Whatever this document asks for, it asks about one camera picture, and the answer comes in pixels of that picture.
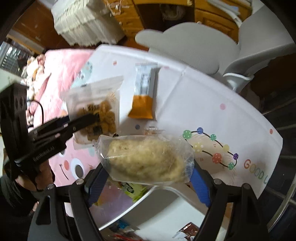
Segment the cartoon mouth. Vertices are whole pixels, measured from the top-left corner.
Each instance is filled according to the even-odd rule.
[[[62,170],[63,174],[65,175],[65,177],[69,180],[69,178],[68,178],[68,177],[66,176],[66,174],[64,173],[64,170],[63,170],[63,168],[62,168],[62,165],[60,164],[59,166],[61,167],[61,170]]]

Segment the black cable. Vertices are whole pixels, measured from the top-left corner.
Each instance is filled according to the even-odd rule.
[[[27,100],[27,102],[36,102],[40,105],[41,112],[42,112],[42,125],[43,125],[44,124],[44,111],[43,111],[43,107],[42,107],[41,103],[38,100]]]

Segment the gray chair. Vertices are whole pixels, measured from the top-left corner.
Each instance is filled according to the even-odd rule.
[[[135,40],[149,52],[182,61],[240,92],[271,59],[296,52],[296,45],[266,6],[240,26],[239,43],[198,23],[181,23],[164,32],[142,30]]]

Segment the human hand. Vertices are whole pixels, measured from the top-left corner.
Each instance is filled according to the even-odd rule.
[[[48,184],[53,183],[52,172],[49,165],[49,161],[45,161],[39,166],[40,173],[35,178],[38,190],[43,190],[47,187]],[[15,181],[25,189],[30,191],[36,191],[36,187],[33,182],[24,174],[21,174],[15,179]]]

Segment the white ruffled cover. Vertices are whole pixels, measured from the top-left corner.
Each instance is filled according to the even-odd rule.
[[[116,44],[124,33],[101,0],[59,0],[52,7],[54,28],[70,45]]]

